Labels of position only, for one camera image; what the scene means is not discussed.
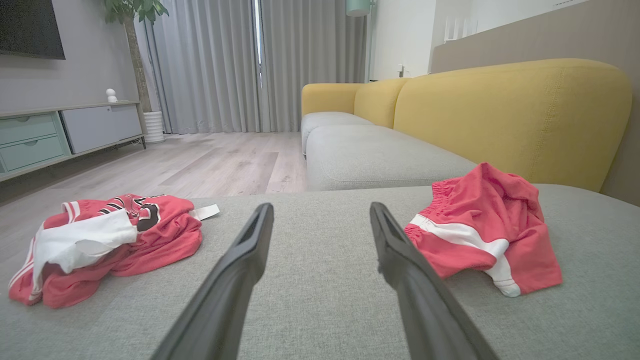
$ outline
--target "television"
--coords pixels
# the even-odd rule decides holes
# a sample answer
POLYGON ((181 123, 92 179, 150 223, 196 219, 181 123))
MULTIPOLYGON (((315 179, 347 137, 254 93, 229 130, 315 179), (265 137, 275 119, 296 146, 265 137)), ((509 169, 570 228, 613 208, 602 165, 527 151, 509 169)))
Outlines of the television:
POLYGON ((0 0, 0 54, 64 60, 51 0, 0 0))

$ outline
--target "clothing pile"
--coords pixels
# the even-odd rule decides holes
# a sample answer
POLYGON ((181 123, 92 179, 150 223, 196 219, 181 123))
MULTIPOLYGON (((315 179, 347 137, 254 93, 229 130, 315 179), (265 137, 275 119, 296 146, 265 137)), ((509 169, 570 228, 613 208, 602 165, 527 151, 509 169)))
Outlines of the clothing pile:
POLYGON ((126 194, 109 200, 62 204, 31 240, 27 260, 9 283, 9 297, 25 305, 77 304, 107 274, 138 275, 193 255, 203 220, 216 205, 194 210, 170 195, 126 194))
POLYGON ((562 283, 532 184, 482 163, 431 187, 433 202, 404 231, 440 277, 482 270, 509 297, 562 283))

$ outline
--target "light green drawer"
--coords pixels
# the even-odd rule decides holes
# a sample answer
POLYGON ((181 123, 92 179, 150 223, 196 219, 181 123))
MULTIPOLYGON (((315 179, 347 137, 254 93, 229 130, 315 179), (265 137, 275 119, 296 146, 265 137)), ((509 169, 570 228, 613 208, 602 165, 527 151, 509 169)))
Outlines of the light green drawer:
POLYGON ((55 133, 51 114, 0 120, 0 145, 55 133))
POLYGON ((7 171, 56 158, 62 154, 62 146, 60 146, 60 140, 57 136, 0 149, 0 156, 2 156, 7 171))

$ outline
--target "curtain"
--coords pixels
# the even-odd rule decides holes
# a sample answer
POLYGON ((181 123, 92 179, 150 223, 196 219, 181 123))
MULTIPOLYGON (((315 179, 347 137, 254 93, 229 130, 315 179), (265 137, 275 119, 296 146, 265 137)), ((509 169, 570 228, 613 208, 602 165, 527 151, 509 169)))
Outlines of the curtain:
POLYGON ((165 131, 262 131, 253 0, 163 4, 145 29, 165 131))
POLYGON ((265 131, 300 131, 302 87, 361 83, 365 17, 348 17, 345 0, 260 0, 265 131))

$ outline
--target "gray seat cushion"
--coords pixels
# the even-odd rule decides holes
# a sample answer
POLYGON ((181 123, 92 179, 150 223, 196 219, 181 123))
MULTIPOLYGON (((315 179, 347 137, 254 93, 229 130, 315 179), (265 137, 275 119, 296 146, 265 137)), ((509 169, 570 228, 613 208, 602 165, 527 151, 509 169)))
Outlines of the gray seat cushion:
MULTIPOLYGON (((640 352, 640 208, 539 185, 564 284, 507 298, 482 272, 447 284, 503 359, 635 359, 640 352)), ((146 359, 253 209, 275 207, 266 271, 246 316, 239 359, 408 359, 395 292, 377 271, 369 204, 401 225, 430 187, 221 197, 192 257, 147 274, 108 277, 76 306, 25 307, 0 297, 3 359, 146 359)), ((15 268, 24 258, 15 259, 15 268)), ((13 274, 2 272, 5 284, 13 274)))
POLYGON ((309 113, 302 117, 300 131, 302 132, 302 153, 307 153, 307 138, 311 131, 320 126, 329 125, 374 125, 371 121, 359 116, 339 111, 323 111, 309 113))
POLYGON ((307 141, 307 188, 348 190, 431 185, 476 164, 381 126, 323 126, 307 141))

